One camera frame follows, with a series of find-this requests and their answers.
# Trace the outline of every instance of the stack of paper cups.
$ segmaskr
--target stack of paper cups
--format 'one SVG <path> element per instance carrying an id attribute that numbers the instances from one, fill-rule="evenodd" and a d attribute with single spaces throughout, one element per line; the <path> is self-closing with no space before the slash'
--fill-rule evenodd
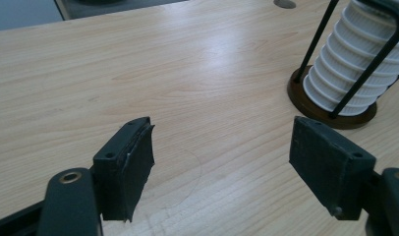
<path id="1" fill-rule="evenodd" d="M 310 100 L 326 111 L 333 111 L 395 28 L 389 16 L 352 0 L 304 78 L 304 91 Z M 399 43 L 339 115 L 355 116 L 366 111 L 398 75 Z"/>

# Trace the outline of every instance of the light wood tabletop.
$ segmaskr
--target light wood tabletop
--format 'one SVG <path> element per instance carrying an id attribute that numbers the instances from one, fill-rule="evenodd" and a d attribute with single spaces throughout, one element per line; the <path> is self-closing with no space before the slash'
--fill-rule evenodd
<path id="1" fill-rule="evenodd" d="M 190 0 L 0 31 L 0 218 L 150 116 L 156 165 L 134 221 L 105 235 L 365 235 L 365 212 L 337 221 L 288 162 L 301 113 L 286 85 L 328 2 Z M 340 133 L 381 173 L 399 167 L 399 82 L 377 105 Z"/>

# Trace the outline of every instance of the table surface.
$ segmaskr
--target table surface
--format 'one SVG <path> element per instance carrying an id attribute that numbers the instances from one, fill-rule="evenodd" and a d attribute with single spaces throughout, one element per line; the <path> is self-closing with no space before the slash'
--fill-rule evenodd
<path id="1" fill-rule="evenodd" d="M 327 4 L 191 0 L 0 31 L 0 218 L 150 116 L 156 165 L 134 222 L 105 235 L 365 235 L 365 213 L 335 220 L 288 163 L 286 85 Z M 340 133 L 380 173 L 399 167 L 399 82 L 377 104 Z"/>

